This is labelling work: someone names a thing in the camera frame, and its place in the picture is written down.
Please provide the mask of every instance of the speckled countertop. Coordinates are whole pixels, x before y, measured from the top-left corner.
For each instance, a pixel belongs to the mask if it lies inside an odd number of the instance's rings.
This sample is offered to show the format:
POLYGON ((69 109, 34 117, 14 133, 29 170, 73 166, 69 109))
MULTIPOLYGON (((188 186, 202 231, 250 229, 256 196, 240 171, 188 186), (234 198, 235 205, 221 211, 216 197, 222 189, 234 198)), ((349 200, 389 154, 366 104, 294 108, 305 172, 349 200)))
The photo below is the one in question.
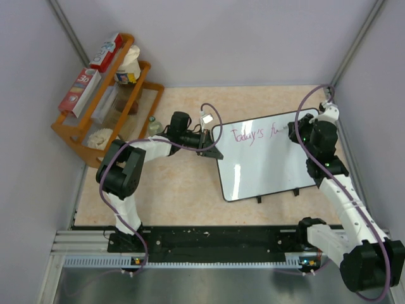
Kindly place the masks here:
MULTIPOLYGON (((313 88, 300 86, 179 87, 165 89, 156 118, 166 125, 174 111, 187 112, 197 122, 201 103, 214 104, 224 123, 295 111, 302 98, 313 88)), ((143 121, 153 93, 145 91, 140 101, 143 121)), ((318 107, 325 100, 318 91, 305 108, 318 107)), ((137 138, 139 125, 133 138, 137 138)), ((337 154, 344 159, 340 145, 337 154)), ((101 201, 96 169, 85 177, 75 225, 114 225, 113 212, 101 201)), ((316 187, 227 203, 223 200, 216 161, 180 150, 169 158, 144 164, 135 192, 137 211, 144 225, 287 225, 303 217, 320 217, 328 224, 339 224, 332 205, 316 187)))

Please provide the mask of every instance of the wooden shelf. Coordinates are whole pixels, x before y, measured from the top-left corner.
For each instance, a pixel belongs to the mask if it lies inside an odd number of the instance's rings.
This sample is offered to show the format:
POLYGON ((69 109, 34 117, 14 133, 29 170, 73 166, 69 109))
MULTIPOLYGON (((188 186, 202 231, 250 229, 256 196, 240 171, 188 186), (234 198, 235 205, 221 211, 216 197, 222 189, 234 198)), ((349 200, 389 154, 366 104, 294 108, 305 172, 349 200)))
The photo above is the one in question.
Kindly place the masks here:
MULTIPOLYGON (((65 113, 61 113, 61 115, 56 119, 55 123, 53 123, 51 126, 52 129, 65 141, 65 143, 67 143, 67 145, 71 147, 71 149, 73 149, 76 152, 76 154, 79 157, 81 157, 81 159, 83 159, 84 162, 86 162, 86 164, 88 164, 88 166, 93 168, 98 168, 100 166, 101 162, 99 158, 105 156, 111 143, 119 134, 123 124, 125 123, 128 117, 128 113, 139 94, 141 87, 143 87, 144 89, 154 90, 158 92, 151 107, 151 110, 149 111, 148 117, 153 115, 165 89, 165 87, 161 84, 154 84, 152 82, 146 81, 146 75, 151 68, 151 64, 147 61, 139 61, 139 66, 141 69, 140 76, 137 79, 137 83, 134 86, 134 89, 127 101, 127 104, 125 105, 121 113, 120 118, 118 119, 115 125, 115 128, 113 129, 113 133, 106 145, 106 148, 104 150, 92 149, 83 144, 83 141, 86 138, 86 135, 89 132, 91 125, 93 124, 93 121, 91 119, 93 111, 96 109, 98 103, 100 102, 100 99, 102 98, 108 86, 114 83, 114 74, 116 73, 118 67, 121 65, 125 55, 128 53, 129 48, 135 42, 134 37, 130 34, 121 34, 121 36, 124 40, 124 45, 120 50, 117 59, 115 60, 115 62, 112 63, 111 70, 104 78, 96 95, 94 96, 94 99, 91 101, 91 104, 89 105, 87 111, 84 113, 83 117, 80 119, 78 125, 71 126, 63 124, 63 122, 67 118, 67 115, 65 113)), ((147 118, 144 122, 144 126, 142 128, 142 131, 140 132, 139 138, 143 138, 146 134, 148 124, 147 118)))

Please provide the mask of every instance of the red box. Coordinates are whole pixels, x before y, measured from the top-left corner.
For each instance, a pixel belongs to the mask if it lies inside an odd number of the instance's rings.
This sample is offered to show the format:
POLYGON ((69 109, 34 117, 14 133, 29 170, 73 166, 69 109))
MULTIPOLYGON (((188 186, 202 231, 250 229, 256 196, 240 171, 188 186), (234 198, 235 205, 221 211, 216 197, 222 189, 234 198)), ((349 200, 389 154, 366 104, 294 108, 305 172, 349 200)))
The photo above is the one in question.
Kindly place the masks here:
POLYGON ((63 98, 62 102, 59 104, 59 111, 68 112, 77 118, 100 80, 101 76, 99 71, 92 68, 84 68, 78 75, 68 94, 66 94, 65 98, 63 98))
POLYGON ((115 53, 121 47, 122 42, 123 39, 119 33, 112 35, 104 42, 94 59, 90 62, 90 67, 99 70, 100 73, 104 73, 113 60, 115 53))

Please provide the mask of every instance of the gray wall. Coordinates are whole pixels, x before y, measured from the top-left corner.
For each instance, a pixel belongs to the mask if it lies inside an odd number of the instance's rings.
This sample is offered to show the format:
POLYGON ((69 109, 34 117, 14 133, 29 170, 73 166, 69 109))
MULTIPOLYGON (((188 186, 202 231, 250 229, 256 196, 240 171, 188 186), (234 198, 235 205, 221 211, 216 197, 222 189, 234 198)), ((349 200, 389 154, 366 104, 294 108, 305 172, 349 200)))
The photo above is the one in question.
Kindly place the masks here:
POLYGON ((405 1, 388 1, 337 90, 369 207, 405 242, 405 1))
POLYGON ((374 1, 59 0, 92 57, 111 31, 136 38, 166 86, 332 79, 374 1))
POLYGON ((0 302, 33 303, 82 167, 50 127, 81 65, 44 0, 0 7, 0 302))

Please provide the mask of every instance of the small glass bottle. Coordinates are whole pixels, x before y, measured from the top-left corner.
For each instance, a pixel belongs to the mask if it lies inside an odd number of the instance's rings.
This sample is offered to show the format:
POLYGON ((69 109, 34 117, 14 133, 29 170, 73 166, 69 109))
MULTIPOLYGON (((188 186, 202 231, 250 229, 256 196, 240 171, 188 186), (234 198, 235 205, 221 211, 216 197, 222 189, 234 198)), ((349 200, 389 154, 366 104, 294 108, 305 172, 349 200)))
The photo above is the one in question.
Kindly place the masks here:
POLYGON ((149 136, 153 136, 163 132, 163 126, 156 120, 154 116, 149 117, 149 123, 147 125, 147 133, 149 136))

